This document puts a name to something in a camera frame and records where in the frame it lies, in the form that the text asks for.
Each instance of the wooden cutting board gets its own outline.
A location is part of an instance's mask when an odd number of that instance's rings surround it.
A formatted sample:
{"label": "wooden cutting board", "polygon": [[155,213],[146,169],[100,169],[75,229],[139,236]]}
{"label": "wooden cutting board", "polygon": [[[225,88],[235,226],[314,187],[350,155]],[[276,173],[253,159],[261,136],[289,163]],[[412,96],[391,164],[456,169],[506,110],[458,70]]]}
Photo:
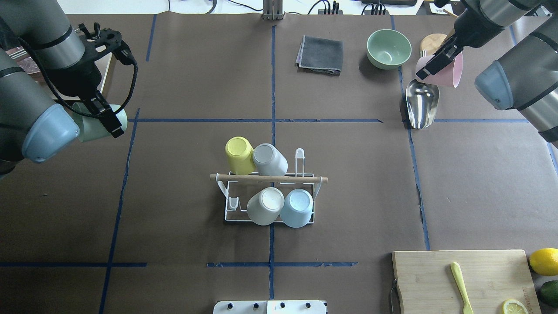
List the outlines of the wooden cutting board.
{"label": "wooden cutting board", "polygon": [[450,264],[461,265],[475,314],[501,314],[502,303],[521,301],[541,314],[523,250],[394,251],[401,314],[460,314],[463,300]]}

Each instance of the lemon slice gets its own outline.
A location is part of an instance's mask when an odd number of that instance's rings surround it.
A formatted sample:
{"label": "lemon slice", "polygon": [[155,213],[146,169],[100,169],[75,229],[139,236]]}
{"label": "lemon slice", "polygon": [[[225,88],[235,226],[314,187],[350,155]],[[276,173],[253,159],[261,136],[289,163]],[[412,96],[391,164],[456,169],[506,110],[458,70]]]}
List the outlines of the lemon slice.
{"label": "lemon slice", "polygon": [[502,313],[504,314],[529,314],[527,308],[516,299],[509,299],[504,302],[502,306]]}

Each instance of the metal scoop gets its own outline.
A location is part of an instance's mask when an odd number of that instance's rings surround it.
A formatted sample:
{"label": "metal scoop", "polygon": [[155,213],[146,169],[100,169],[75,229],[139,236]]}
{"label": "metal scoop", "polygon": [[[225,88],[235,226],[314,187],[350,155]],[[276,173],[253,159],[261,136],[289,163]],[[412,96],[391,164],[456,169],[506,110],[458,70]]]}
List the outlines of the metal scoop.
{"label": "metal scoop", "polygon": [[434,122],[440,90],[438,86],[412,80],[405,92],[407,111],[413,129],[422,129]]}

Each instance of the table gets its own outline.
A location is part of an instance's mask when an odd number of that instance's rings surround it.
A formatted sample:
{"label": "table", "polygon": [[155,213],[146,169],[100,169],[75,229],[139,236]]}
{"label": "table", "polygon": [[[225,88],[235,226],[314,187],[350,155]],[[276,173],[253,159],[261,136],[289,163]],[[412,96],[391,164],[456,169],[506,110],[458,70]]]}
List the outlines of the table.
{"label": "table", "polygon": [[[70,16],[122,32],[139,61],[118,139],[28,161],[0,182],[2,313],[211,313],[218,300],[324,299],[330,313],[386,313],[391,251],[555,246],[554,148],[516,111],[498,112],[474,77],[529,30],[525,18],[465,49],[437,120],[406,128],[403,89],[420,40],[450,17],[258,14]],[[382,71],[365,41],[395,28],[413,45]],[[298,70],[303,35],[343,40],[341,75]],[[117,65],[108,100],[126,97]],[[233,136],[275,144],[329,177],[312,226],[223,221],[210,173]],[[540,286],[549,278],[533,276]]]}

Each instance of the gray cloth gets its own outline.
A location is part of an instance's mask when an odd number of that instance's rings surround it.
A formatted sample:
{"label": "gray cloth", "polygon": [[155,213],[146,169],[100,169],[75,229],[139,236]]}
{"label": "gray cloth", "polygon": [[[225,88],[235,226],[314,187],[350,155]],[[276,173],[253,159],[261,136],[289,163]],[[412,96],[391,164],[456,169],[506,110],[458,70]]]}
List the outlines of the gray cloth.
{"label": "gray cloth", "polygon": [[343,42],[303,36],[296,65],[316,72],[339,75],[343,66]]}

